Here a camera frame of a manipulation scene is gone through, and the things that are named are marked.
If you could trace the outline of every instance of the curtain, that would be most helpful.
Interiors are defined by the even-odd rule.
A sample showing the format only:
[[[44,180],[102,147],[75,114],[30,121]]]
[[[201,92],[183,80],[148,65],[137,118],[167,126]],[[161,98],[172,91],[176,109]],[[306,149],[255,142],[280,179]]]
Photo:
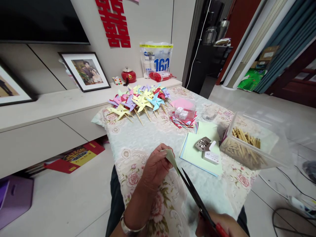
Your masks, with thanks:
[[[280,48],[271,61],[268,73],[254,89],[255,92],[264,93],[316,36],[315,22],[316,1],[296,0],[265,46],[279,45]]]

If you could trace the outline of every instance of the tablecloth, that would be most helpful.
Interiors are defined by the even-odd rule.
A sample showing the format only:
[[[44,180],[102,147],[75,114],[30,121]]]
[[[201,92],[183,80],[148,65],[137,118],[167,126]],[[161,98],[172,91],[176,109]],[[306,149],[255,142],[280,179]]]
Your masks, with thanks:
[[[197,121],[204,121],[202,118],[204,111],[212,106],[218,112],[213,123],[218,125],[218,133],[222,138],[233,118],[234,114],[231,111],[181,86],[168,90],[171,100],[185,98],[196,104]],[[158,118],[152,111],[149,112],[151,122],[143,113],[141,120],[144,126],[136,116],[133,119],[134,123],[127,118],[116,121],[117,115],[109,114],[106,108],[100,110],[93,119],[107,130],[125,206],[128,205],[141,178],[147,158],[155,147],[165,143],[173,148],[177,165],[186,171],[205,206],[237,219],[259,172],[249,170],[222,152],[223,174],[219,177],[180,159],[177,155],[185,136],[193,132],[193,129],[177,128],[169,120],[174,108],[168,106],[165,110],[167,114],[159,109]],[[198,207],[175,169],[172,168],[160,186],[152,206],[147,224],[148,236],[195,236],[197,222]]]

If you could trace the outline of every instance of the hand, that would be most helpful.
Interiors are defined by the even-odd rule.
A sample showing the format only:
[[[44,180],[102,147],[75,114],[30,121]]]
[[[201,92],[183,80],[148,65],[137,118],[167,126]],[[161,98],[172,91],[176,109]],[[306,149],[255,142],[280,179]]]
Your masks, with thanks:
[[[211,211],[209,211],[208,213],[210,214],[212,221],[214,221],[215,224],[219,223],[230,237],[248,237],[248,235],[240,227],[237,221],[235,221],[235,219],[232,218],[230,215],[217,214]],[[205,223],[205,220],[202,218],[202,216],[199,213],[197,230],[195,232],[196,236],[197,237],[208,236],[207,234],[209,234],[210,231],[207,228],[208,227],[207,227],[207,224]]]
[[[140,182],[143,182],[144,185],[152,191],[157,191],[169,170],[173,167],[172,164],[165,158],[167,152],[160,152],[161,150],[165,149],[172,150],[171,147],[163,143],[157,146],[156,149],[150,154],[144,167],[144,172]]]

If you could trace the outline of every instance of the pants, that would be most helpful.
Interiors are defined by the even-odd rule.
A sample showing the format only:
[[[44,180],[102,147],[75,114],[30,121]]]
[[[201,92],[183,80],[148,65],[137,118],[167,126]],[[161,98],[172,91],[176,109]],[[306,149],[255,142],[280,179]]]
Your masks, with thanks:
[[[121,216],[125,210],[123,196],[120,189],[119,178],[116,172],[115,166],[113,166],[112,177],[111,177],[111,212],[108,221],[108,225],[106,228],[105,237],[109,237],[116,226],[118,225]],[[237,223],[241,226],[241,228],[249,235],[248,227],[247,227],[247,216],[245,212],[245,208],[242,207],[240,214],[237,219]]]
[[[10,91],[10,89],[6,86],[6,84],[0,84],[0,87],[8,94],[8,95],[12,95],[12,92]]]

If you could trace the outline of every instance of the tv screen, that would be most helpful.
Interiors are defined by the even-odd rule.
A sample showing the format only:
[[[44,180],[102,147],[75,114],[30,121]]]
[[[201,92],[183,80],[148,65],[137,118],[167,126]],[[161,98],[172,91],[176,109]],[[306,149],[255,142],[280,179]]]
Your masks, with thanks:
[[[70,0],[1,0],[0,42],[90,44]]]

